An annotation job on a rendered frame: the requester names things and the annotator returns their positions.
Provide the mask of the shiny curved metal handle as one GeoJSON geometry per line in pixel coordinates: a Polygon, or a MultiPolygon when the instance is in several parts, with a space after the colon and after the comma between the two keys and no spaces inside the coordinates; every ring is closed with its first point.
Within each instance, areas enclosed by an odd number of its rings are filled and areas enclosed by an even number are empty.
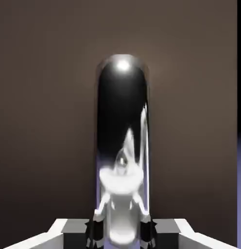
{"type": "Polygon", "coordinates": [[[154,249],[148,69],[130,54],[97,68],[95,208],[86,249],[154,249]]]}

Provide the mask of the brown cabinet door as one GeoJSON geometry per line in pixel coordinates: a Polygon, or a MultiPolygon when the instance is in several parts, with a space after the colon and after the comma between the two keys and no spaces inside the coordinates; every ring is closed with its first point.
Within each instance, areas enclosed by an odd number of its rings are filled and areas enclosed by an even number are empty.
{"type": "Polygon", "coordinates": [[[237,244],[237,0],[0,0],[0,249],[91,216],[116,53],[149,68],[153,216],[237,244]]]}

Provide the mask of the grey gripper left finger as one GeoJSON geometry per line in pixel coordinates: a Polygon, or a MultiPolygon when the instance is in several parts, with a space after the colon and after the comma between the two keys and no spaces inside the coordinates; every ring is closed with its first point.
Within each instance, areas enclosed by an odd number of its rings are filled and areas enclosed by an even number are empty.
{"type": "Polygon", "coordinates": [[[59,218],[47,232],[30,237],[3,249],[87,249],[88,219],[59,218]]]}

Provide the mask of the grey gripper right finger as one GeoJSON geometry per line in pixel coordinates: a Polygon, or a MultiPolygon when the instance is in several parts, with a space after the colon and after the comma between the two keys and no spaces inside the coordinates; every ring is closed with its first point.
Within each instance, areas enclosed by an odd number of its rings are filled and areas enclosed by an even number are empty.
{"type": "Polygon", "coordinates": [[[153,249],[238,249],[195,232],[186,219],[154,219],[153,249]]]}

